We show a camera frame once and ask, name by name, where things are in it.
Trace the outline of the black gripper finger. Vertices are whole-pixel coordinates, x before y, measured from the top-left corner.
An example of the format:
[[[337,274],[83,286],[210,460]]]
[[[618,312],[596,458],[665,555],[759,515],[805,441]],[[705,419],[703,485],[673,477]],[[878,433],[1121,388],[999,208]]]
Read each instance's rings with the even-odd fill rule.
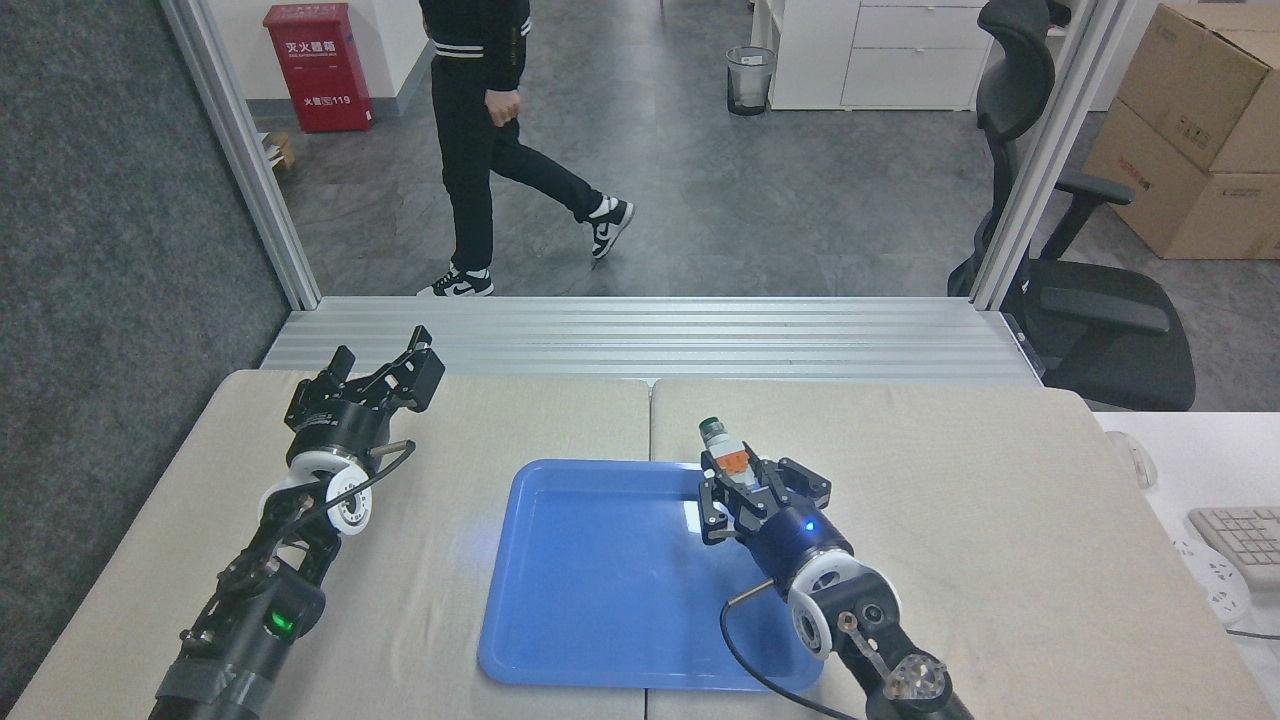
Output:
[[[358,405],[347,397],[347,379],[355,355],[340,345],[329,364],[312,379],[301,380],[294,391],[285,421],[347,421]]]
[[[755,536],[762,528],[759,488],[704,469],[699,484],[699,520],[701,542],[707,546]]]
[[[381,413],[402,407],[424,413],[445,373],[431,341],[428,328],[416,325],[402,355],[372,374],[351,382],[351,401]]]
[[[829,480],[810,468],[791,457],[781,457],[777,461],[763,459],[762,466],[771,477],[776,477],[788,492],[809,498],[818,509],[826,509],[829,505]]]

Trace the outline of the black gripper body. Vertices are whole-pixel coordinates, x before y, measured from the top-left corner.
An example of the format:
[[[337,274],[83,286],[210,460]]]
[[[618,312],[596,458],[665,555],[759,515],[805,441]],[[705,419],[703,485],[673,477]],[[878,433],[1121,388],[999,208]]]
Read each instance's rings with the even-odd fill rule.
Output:
[[[291,401],[287,425],[294,439],[287,450],[287,462],[303,452],[323,451],[352,457],[361,468],[379,468],[372,450],[389,442],[394,410],[366,407],[343,398]]]
[[[748,548],[765,578],[774,582],[780,597],[787,597],[795,578],[819,552],[854,547],[815,503],[794,503],[771,515],[755,532],[744,536]]]

